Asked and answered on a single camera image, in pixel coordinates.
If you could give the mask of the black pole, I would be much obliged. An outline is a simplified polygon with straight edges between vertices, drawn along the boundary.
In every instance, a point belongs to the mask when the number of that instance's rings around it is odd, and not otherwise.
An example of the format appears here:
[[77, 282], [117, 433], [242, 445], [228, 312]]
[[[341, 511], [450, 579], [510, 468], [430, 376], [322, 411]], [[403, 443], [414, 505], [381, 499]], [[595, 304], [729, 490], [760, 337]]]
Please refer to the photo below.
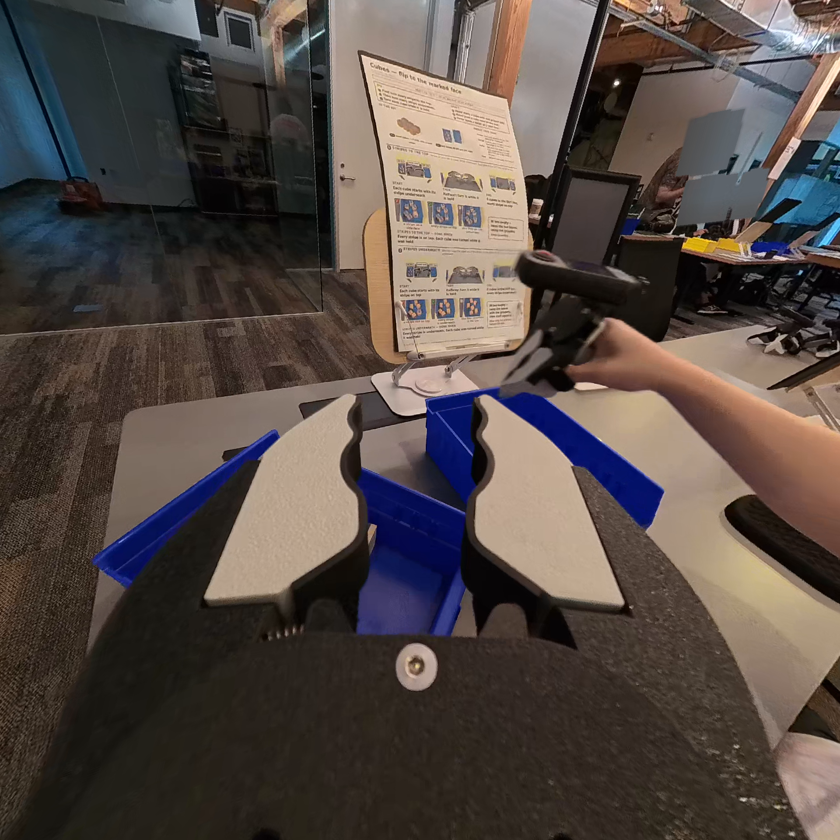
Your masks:
[[595, 6], [595, 15], [593, 17], [590, 34], [586, 41], [581, 67], [574, 84], [570, 110], [563, 128], [557, 157], [549, 179], [548, 189], [543, 200], [537, 233], [533, 238], [533, 247], [538, 253], [547, 248], [545, 242], [547, 234], [550, 232], [550, 218], [553, 213], [555, 200], [559, 193], [561, 176], [564, 167], [566, 166], [574, 134], [580, 120], [585, 100], [585, 93], [592, 78], [595, 58], [602, 41], [606, 26], [606, 19], [609, 15], [610, 4], [610, 1], [598, 1]]

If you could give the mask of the red bag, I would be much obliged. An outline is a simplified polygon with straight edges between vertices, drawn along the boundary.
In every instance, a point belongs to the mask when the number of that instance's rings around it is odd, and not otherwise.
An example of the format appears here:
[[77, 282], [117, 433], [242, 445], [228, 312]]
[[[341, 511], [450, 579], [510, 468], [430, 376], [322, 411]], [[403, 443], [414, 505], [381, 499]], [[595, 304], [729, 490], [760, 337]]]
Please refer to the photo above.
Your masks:
[[98, 184], [82, 176], [59, 182], [57, 205], [63, 214], [98, 213], [106, 208]]

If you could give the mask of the long wooden table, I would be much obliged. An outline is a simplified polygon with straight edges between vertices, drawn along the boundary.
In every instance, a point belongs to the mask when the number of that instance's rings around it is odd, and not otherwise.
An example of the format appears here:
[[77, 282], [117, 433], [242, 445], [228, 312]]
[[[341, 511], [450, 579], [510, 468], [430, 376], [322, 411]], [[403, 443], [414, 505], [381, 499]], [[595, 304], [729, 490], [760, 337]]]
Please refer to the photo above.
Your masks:
[[743, 256], [734, 251], [720, 250], [719, 248], [714, 251], [698, 251], [683, 245], [681, 254], [692, 257], [700, 262], [710, 262], [722, 266], [722, 288], [718, 291], [716, 305], [721, 310], [721, 314], [725, 316], [730, 314], [730, 310], [726, 308], [726, 305], [735, 288], [736, 277], [740, 275], [764, 267], [782, 269], [789, 266], [812, 266], [820, 269], [839, 271], [838, 252], [824, 248], [807, 248], [805, 251], [794, 251], [787, 256], [774, 255], [768, 257], [767, 254], [762, 254], [756, 257]]

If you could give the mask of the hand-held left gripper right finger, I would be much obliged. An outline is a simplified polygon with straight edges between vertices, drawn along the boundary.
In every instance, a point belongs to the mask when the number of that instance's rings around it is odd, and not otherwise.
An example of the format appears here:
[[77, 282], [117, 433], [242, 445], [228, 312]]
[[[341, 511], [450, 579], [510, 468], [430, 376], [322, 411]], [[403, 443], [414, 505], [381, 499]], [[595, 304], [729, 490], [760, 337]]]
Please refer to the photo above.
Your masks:
[[475, 488], [463, 582], [477, 625], [500, 605], [546, 625], [563, 609], [619, 614], [627, 601], [567, 456], [491, 395], [473, 404]]

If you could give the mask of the printed instruction sheet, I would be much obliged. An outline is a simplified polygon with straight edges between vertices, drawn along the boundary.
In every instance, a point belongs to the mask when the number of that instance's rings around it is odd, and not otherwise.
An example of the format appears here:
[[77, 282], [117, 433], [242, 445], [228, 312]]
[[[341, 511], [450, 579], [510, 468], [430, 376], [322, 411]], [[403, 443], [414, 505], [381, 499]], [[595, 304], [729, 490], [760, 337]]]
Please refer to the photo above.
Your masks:
[[395, 348], [524, 338], [522, 164], [506, 99], [360, 51], [390, 235]]

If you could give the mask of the black framed grey panel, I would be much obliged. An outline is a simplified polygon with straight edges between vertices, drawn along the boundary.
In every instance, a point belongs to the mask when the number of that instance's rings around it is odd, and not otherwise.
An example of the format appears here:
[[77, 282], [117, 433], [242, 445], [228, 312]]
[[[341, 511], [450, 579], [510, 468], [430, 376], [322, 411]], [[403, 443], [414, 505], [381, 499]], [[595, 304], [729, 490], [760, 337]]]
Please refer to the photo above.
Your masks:
[[548, 249], [565, 260], [607, 265], [613, 259], [641, 176], [566, 165]]

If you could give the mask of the black office chair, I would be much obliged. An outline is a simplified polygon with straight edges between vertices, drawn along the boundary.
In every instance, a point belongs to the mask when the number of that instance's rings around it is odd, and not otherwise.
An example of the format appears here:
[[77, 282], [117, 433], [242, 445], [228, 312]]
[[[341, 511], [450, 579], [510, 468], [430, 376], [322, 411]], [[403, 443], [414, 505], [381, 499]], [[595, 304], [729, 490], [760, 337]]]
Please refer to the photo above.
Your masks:
[[613, 314], [650, 340], [660, 343], [673, 311], [682, 239], [653, 235], [622, 237], [615, 267], [642, 286]]

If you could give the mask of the person's right forearm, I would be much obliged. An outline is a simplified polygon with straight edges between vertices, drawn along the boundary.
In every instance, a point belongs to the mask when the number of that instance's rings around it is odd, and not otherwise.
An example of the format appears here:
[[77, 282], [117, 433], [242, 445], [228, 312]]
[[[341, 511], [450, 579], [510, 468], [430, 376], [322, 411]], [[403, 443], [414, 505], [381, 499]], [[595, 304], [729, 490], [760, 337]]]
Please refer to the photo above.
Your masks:
[[653, 389], [780, 518], [839, 554], [839, 436], [656, 344]]

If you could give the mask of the white tablet stand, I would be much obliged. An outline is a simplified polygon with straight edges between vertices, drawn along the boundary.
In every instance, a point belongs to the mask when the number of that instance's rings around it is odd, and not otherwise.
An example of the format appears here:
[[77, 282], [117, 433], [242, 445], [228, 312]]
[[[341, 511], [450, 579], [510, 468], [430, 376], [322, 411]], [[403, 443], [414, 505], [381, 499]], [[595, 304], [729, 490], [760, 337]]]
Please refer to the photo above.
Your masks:
[[381, 207], [368, 217], [362, 234], [371, 342], [377, 355], [392, 365], [389, 373], [373, 374], [371, 383], [395, 415], [415, 418], [426, 414], [430, 398], [478, 388], [462, 371], [465, 364], [483, 355], [510, 353], [524, 339], [458, 340], [428, 350], [421, 350], [418, 340], [412, 339], [410, 350], [397, 350], [396, 328], [413, 323], [406, 320], [406, 306], [395, 301], [387, 223], [386, 209]]

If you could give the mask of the person's right hand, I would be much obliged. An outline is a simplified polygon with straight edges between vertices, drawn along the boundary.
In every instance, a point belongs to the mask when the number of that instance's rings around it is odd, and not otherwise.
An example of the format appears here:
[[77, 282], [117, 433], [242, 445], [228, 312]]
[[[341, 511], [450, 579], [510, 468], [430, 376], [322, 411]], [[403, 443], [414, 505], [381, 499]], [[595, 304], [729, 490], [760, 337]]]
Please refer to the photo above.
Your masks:
[[623, 392], [657, 392], [674, 362], [658, 344], [614, 318], [604, 320], [589, 351], [588, 361], [566, 368], [572, 382]]

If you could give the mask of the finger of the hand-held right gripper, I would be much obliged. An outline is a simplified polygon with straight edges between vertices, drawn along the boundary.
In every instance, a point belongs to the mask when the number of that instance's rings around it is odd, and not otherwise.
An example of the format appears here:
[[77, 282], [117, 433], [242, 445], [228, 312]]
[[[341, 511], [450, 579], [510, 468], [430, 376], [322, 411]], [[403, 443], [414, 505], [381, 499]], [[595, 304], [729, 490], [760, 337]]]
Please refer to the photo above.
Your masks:
[[553, 346], [551, 334], [532, 331], [513, 354], [499, 384], [499, 398], [532, 394], [546, 398], [571, 392], [573, 381]]

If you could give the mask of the black office chair base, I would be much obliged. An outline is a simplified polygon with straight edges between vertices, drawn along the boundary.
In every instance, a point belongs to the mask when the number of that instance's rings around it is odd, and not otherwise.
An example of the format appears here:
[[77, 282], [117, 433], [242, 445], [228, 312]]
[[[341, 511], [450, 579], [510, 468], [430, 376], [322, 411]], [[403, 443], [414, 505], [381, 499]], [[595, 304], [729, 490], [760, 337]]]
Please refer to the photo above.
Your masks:
[[819, 361], [839, 352], [839, 317], [819, 322], [816, 316], [791, 308], [781, 308], [777, 314], [785, 319], [768, 331], [748, 337], [746, 343], [759, 346], [765, 354], [796, 356], [807, 352]]

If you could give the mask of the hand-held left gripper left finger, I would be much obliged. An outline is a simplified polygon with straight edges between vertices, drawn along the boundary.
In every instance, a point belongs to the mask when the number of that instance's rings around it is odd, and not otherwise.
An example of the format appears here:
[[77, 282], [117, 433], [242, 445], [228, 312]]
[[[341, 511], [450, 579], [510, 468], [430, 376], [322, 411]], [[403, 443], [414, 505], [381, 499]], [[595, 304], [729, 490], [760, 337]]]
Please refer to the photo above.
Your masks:
[[370, 572], [361, 477], [363, 413], [345, 394], [261, 456], [203, 597], [206, 606], [273, 605], [286, 626], [333, 601], [352, 630]]

